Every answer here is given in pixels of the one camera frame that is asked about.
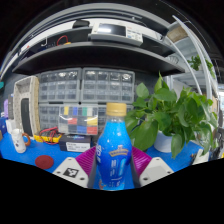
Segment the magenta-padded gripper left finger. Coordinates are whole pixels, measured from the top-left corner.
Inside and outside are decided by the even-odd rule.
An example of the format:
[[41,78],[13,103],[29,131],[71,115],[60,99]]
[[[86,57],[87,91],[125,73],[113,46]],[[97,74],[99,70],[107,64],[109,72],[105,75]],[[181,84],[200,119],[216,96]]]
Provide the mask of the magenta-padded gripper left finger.
[[76,158],[67,157],[53,172],[67,181],[84,188],[92,188],[96,176],[96,147],[81,153]]

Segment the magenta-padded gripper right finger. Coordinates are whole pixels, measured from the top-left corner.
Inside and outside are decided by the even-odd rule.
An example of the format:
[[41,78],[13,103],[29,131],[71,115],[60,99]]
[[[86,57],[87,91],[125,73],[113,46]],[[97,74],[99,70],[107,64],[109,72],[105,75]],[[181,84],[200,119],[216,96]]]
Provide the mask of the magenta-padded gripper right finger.
[[130,162],[135,188],[140,188],[173,173],[173,170],[161,157],[150,157],[133,147]]

